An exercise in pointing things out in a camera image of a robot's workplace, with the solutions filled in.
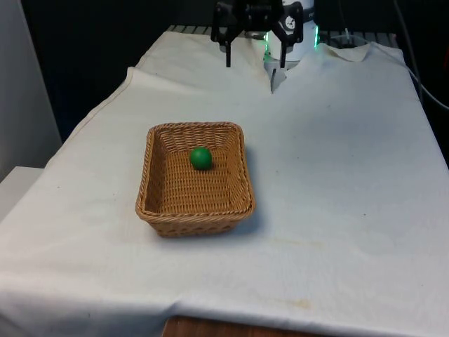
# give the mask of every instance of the black background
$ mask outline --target black background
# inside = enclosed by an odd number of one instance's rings
[[[210,25],[215,0],[22,0],[63,139],[110,95],[169,25]],[[423,84],[449,104],[449,1],[400,0]],[[409,55],[392,0],[342,0],[350,30],[396,32]],[[337,0],[316,0],[316,22],[342,30]],[[449,112],[429,99],[424,109],[449,163]]]

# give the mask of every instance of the green light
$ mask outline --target green light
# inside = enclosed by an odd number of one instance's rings
[[[315,49],[316,49],[316,47],[318,47],[318,44],[320,42],[319,32],[320,32],[320,27],[318,27],[318,25],[316,25],[316,29],[315,29]]]

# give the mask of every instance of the robotic arm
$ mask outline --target robotic arm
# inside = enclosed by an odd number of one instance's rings
[[[231,43],[242,31],[272,31],[280,41],[280,63],[281,68],[285,67],[288,50],[303,41],[304,22],[313,20],[314,16],[313,5],[304,11],[299,1],[289,5],[285,5],[285,2],[286,0],[217,1],[210,38],[218,42],[220,49],[226,53],[227,67],[231,66]]]

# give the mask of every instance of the table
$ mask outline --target table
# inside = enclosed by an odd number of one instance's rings
[[[447,335],[449,175],[407,70],[320,46],[271,94],[263,46],[232,53],[227,69],[207,37],[165,33],[79,124],[0,224],[0,334],[159,336],[184,315]],[[148,129],[223,120],[243,128],[256,212],[157,237],[134,210]]]
[[[162,337],[320,337],[310,333],[283,331],[216,322],[191,317],[170,318],[163,330]]]

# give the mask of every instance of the cable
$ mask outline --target cable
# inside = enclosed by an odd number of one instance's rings
[[[409,52],[410,57],[412,59],[412,66],[413,66],[413,69],[415,71],[414,75],[416,76],[416,80],[418,82],[418,91],[419,91],[419,94],[420,94],[420,102],[422,104],[423,103],[423,101],[422,101],[422,89],[424,87],[421,84],[421,76],[420,76],[420,72],[418,71],[418,66],[417,66],[416,58],[415,58],[415,53],[413,52],[412,40],[411,40],[410,35],[408,33],[407,24],[406,24],[406,21],[404,20],[404,17],[402,15],[401,7],[399,7],[398,1],[397,0],[393,0],[393,3],[394,3],[394,8],[396,9],[396,13],[398,14],[399,22],[401,24],[404,37],[406,38],[408,52]]]
[[[346,38],[349,42],[349,30],[348,30],[348,26],[346,24],[346,20],[344,19],[342,0],[338,0],[338,9],[340,11],[340,18],[342,19],[342,24],[344,26],[344,32],[346,33]]]
[[[337,35],[336,37],[332,37],[333,39],[341,39],[342,37],[346,37],[346,35]],[[418,77],[413,73],[413,71],[399,58],[397,58],[396,56],[388,53],[387,51],[385,51],[384,49],[380,48],[377,44],[374,44],[372,41],[369,41],[367,39],[364,39],[363,37],[358,37],[356,35],[351,34],[350,37],[352,37],[353,39],[358,39],[361,41],[366,42],[367,44],[370,44],[371,46],[375,47],[377,50],[383,52],[385,55],[389,56],[390,58],[392,58],[393,60],[395,60],[398,64],[402,65],[403,67],[405,67],[408,72],[410,73],[411,77],[418,82],[418,85],[420,86],[420,88],[438,105],[440,105],[443,109],[445,110],[449,110],[449,106],[444,105],[441,101],[439,101],[435,96],[433,96],[425,86],[423,86],[419,81],[418,81]]]

